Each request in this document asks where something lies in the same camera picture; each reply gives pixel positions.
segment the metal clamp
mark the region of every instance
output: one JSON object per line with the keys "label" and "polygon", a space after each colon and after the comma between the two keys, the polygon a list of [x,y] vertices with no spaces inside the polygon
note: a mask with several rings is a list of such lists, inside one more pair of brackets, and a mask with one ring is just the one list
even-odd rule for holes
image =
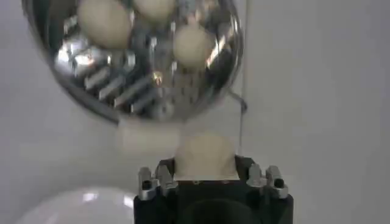
{"label": "metal clamp", "polygon": [[165,197],[168,196],[170,192],[176,191],[179,186],[178,182],[173,180],[166,165],[157,167],[157,178],[160,182],[161,194]]}
{"label": "metal clamp", "polygon": [[274,198],[284,199],[288,196],[288,186],[277,166],[269,166],[266,171],[267,185],[272,189]]}
{"label": "metal clamp", "polygon": [[267,180],[263,177],[258,164],[253,163],[249,168],[249,178],[246,181],[246,184],[251,187],[259,188],[260,192],[262,192],[263,188],[267,185]]}
{"label": "metal clamp", "polygon": [[138,172],[139,198],[148,201],[156,196],[157,180],[152,178],[152,172],[148,167],[142,167]]}

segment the white egg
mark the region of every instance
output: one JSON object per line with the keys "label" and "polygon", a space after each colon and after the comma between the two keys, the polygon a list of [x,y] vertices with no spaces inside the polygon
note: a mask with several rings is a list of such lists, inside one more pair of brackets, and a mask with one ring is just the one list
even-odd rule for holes
{"label": "white egg", "polygon": [[117,0],[82,0],[77,9],[81,31],[95,44],[126,48],[132,30],[130,12]]}
{"label": "white egg", "polygon": [[134,0],[137,10],[153,22],[165,22],[172,15],[176,0]]}
{"label": "white egg", "polygon": [[237,177],[234,148],[228,139],[215,133],[190,137],[176,151],[176,180],[234,180]]}
{"label": "white egg", "polygon": [[173,52],[176,60],[186,68],[202,69],[213,51],[212,36],[196,24],[180,28],[174,37]]}

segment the metal bowl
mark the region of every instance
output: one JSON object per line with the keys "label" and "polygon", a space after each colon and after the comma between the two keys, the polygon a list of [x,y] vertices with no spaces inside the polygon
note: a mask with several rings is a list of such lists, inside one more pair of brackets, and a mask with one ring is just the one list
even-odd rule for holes
{"label": "metal bowl", "polygon": [[[25,14],[58,82],[91,111],[118,122],[120,116],[182,121],[209,108],[232,85],[243,54],[243,35],[233,0],[177,0],[171,19],[150,24],[132,15],[128,49],[94,46],[80,31],[78,0],[23,0]],[[176,62],[176,30],[196,21],[215,38],[204,69]]]}

